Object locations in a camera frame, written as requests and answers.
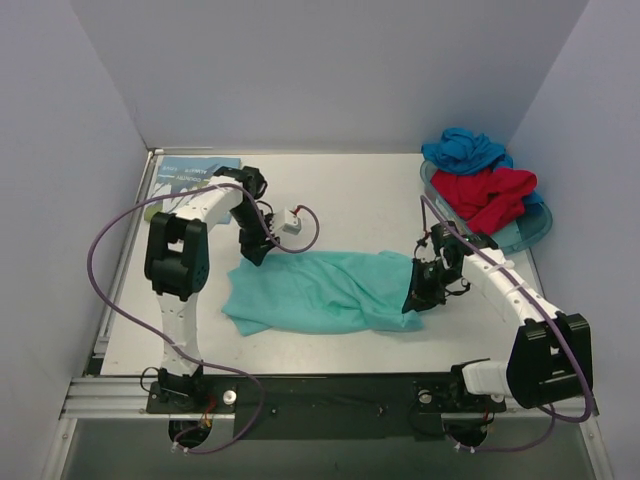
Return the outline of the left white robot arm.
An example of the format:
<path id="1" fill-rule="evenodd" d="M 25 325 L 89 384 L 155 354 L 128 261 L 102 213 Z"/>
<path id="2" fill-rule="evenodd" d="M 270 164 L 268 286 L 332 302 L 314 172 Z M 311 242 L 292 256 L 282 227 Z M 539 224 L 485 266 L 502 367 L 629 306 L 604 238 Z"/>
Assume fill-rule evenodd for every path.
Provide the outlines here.
<path id="1" fill-rule="evenodd" d="M 213 180 L 218 189 L 196 195 L 173 213 L 153 215 L 145 256 L 144 274 L 160 306 L 162 333 L 171 339 L 164 346 L 159 388 L 184 412 L 199 409 L 207 396 L 204 367 L 197 363 L 196 310 L 209 276 L 209 232 L 231 216 L 239 226 L 240 253 L 256 266 L 275 247 L 263 229 L 273 216 L 251 203 L 267 188 L 259 169 L 221 167 Z"/>

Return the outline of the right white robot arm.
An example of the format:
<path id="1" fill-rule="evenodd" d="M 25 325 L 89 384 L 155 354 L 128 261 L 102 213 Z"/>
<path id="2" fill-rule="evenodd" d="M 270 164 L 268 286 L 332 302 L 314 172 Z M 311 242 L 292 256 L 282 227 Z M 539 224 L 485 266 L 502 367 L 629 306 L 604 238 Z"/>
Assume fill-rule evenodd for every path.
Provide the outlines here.
<path id="1" fill-rule="evenodd" d="M 593 409 L 591 331 L 582 315 L 567 314 L 544 299 L 487 235 L 463 236 L 448 221 L 432 226 L 417 241 L 418 250 L 426 247 L 434 257 L 413 258 L 404 311 L 431 310 L 474 289 L 503 323 L 516 329 L 508 360 L 473 360 L 453 367 L 458 377 L 446 385 L 451 405 L 469 409 L 482 396 L 500 396 L 531 409 L 581 396 L 586 409 Z M 452 290 L 454 283 L 461 289 Z"/>

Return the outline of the teal t shirt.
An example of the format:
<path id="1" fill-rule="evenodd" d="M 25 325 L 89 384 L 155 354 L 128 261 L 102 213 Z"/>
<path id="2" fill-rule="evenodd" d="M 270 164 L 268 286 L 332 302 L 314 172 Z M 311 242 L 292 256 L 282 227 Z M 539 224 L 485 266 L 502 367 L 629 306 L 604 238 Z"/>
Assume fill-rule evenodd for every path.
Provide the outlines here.
<path id="1" fill-rule="evenodd" d="M 243 336 L 269 329 L 314 335 L 419 331 L 420 315 L 402 311 L 411 271 L 410 258 L 391 251 L 275 254 L 261 266 L 244 260 L 228 273 L 231 293 L 221 311 Z"/>

